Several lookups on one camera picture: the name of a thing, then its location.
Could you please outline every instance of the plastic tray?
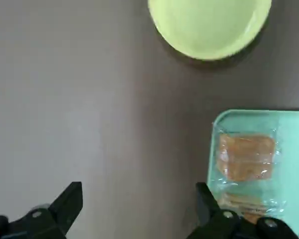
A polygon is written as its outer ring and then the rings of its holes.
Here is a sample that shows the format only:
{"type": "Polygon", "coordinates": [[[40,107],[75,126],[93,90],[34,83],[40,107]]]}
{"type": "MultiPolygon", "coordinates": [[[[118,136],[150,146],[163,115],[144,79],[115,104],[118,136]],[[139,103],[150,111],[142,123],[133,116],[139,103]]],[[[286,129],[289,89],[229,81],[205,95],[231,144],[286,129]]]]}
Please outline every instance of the plastic tray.
{"type": "Polygon", "coordinates": [[[281,200],[286,200],[282,217],[299,235],[299,112],[228,110],[214,122],[211,140],[207,185],[213,190],[212,173],[215,173],[215,148],[218,143],[218,127],[235,132],[250,132],[277,129],[277,140],[281,148],[279,180],[274,184],[281,200]]]}

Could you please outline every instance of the green bowl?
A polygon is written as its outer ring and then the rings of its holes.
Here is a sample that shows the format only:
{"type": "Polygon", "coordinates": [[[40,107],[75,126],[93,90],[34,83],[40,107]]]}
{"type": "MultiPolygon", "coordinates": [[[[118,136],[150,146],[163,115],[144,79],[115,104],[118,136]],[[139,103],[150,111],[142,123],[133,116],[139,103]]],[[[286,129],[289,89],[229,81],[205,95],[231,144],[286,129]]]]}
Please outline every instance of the green bowl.
{"type": "Polygon", "coordinates": [[[272,0],[148,0],[154,24],[177,51],[219,60],[246,47],[264,25],[272,0]]]}

